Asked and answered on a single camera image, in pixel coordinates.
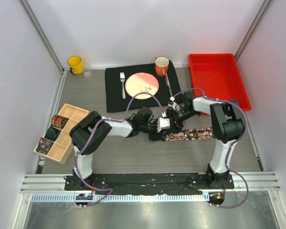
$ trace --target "placemat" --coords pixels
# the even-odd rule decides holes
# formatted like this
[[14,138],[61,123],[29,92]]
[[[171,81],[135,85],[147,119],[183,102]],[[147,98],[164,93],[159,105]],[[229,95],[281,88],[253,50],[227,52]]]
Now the placemat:
[[[124,72],[125,82],[127,79],[135,73],[149,73],[156,77],[159,82],[159,90],[156,93],[155,97],[159,100],[162,106],[166,106],[170,99],[170,92],[165,82],[165,77],[159,77],[156,74],[155,64],[141,64],[117,68],[106,68],[105,71],[105,88],[106,88],[106,107],[108,113],[126,111],[127,105],[130,102],[130,95],[125,91],[126,98],[122,98],[122,83],[120,79],[120,73]],[[180,86],[174,68],[173,63],[170,61],[167,76],[170,81],[171,89],[173,95],[180,92]],[[176,97],[176,102],[181,103],[182,97],[178,95]],[[134,99],[130,106],[130,110],[139,109],[141,107],[155,107],[158,106],[158,103],[153,99]]]

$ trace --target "wooden tray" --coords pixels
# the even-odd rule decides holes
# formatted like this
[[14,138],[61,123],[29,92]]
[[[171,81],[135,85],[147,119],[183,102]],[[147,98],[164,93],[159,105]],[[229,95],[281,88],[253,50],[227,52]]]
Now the wooden tray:
[[58,163],[65,164],[68,156],[73,149],[69,133],[76,124],[78,124],[84,117],[87,116],[88,113],[89,111],[87,110],[72,106],[70,104],[65,104],[59,111],[58,115],[69,118],[69,120],[63,129],[59,129],[61,130],[61,133],[52,145],[48,154],[37,152],[36,149],[38,145],[35,147],[34,152]]

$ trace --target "silver fork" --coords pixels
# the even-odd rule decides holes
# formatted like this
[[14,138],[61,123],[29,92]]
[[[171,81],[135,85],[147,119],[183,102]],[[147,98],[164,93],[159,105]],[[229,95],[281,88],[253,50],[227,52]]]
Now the silver fork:
[[124,73],[120,73],[120,79],[121,79],[122,86],[123,86],[122,96],[123,96],[123,99],[125,99],[126,96],[125,96],[125,89],[124,89],[124,82],[125,82],[125,75],[124,75]]

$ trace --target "plate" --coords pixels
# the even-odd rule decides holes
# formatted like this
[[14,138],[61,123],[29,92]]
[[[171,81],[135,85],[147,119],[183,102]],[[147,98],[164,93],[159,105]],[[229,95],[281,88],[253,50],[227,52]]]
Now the plate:
[[[136,73],[127,79],[125,89],[131,97],[140,92],[155,95],[159,89],[159,82],[153,75],[148,73]],[[150,97],[152,96],[149,94],[140,94],[136,99],[149,99]]]

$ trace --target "red tray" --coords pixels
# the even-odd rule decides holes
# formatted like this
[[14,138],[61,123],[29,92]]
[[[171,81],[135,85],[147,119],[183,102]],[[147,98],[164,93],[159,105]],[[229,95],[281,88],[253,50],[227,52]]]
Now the red tray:
[[204,89],[212,98],[236,99],[244,111],[251,105],[232,54],[190,54],[192,87]]

